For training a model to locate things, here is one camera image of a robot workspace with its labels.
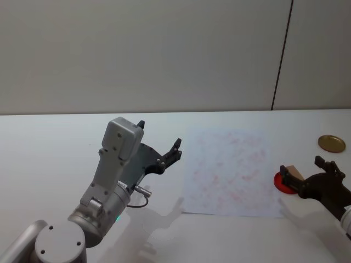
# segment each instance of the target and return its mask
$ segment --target paper sheet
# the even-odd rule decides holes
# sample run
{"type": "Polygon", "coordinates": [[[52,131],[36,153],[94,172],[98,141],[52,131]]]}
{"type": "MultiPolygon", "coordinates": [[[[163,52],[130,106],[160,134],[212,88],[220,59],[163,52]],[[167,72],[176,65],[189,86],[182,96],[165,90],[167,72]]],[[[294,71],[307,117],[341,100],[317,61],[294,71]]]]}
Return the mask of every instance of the paper sheet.
{"type": "Polygon", "coordinates": [[[263,135],[197,130],[190,134],[187,148],[184,212],[281,217],[263,135]]]}

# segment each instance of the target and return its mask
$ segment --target gold lid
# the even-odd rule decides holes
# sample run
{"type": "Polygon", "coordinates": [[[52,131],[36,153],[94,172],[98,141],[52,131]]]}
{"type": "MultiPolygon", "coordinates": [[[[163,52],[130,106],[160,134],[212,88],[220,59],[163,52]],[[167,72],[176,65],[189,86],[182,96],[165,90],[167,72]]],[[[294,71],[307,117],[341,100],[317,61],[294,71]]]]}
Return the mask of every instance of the gold lid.
{"type": "Polygon", "coordinates": [[[346,148],[345,142],[334,135],[323,135],[318,139],[318,145],[328,152],[343,152],[346,148]]]}

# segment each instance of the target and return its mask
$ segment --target gray robot arm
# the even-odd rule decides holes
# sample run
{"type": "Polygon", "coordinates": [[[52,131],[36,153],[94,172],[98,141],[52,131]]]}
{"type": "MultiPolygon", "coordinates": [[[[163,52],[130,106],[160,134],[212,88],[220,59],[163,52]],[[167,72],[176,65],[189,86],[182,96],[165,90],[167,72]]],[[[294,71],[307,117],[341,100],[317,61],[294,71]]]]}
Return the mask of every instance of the gray robot arm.
{"type": "Polygon", "coordinates": [[[130,201],[133,191],[149,173],[162,174],[180,160],[181,139],[160,155],[142,144],[144,122],[124,118],[110,121],[99,150],[100,161],[90,186],[68,221],[57,226],[43,220],[33,223],[0,256],[0,263],[85,263],[86,248],[101,242],[130,201]]]}

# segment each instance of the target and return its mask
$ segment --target white table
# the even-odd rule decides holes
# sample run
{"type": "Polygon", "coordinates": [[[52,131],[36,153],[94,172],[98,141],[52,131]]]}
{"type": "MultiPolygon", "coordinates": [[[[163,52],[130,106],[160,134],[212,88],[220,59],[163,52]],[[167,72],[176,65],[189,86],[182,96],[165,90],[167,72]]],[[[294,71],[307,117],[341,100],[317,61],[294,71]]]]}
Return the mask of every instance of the white table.
{"type": "Polygon", "coordinates": [[[153,192],[149,205],[125,211],[104,240],[87,250],[89,263],[351,261],[351,242],[314,200],[282,197],[291,213],[302,216],[294,224],[181,215],[175,205],[186,173],[187,131],[195,126],[261,130],[276,170],[294,164],[307,177],[320,171],[314,157],[321,155],[337,162],[351,188],[351,110],[0,116],[0,253],[33,221],[66,220],[92,180],[106,125],[117,116],[145,120],[143,142],[160,153],[182,138],[183,156],[164,175],[144,179],[153,192]],[[316,141],[323,134],[340,136],[347,149],[320,149],[316,141]]]}

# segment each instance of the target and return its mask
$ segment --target red plastic lid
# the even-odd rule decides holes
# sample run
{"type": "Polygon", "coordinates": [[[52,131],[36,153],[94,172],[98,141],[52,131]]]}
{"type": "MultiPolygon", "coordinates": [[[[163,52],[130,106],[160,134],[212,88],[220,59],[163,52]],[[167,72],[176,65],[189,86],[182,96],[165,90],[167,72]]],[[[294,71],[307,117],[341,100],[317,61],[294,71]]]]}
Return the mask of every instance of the red plastic lid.
{"type": "Polygon", "coordinates": [[[297,193],[293,189],[282,184],[282,177],[281,177],[281,174],[279,172],[276,173],[274,176],[274,185],[280,192],[287,193],[289,195],[293,195],[293,194],[297,193]]]}

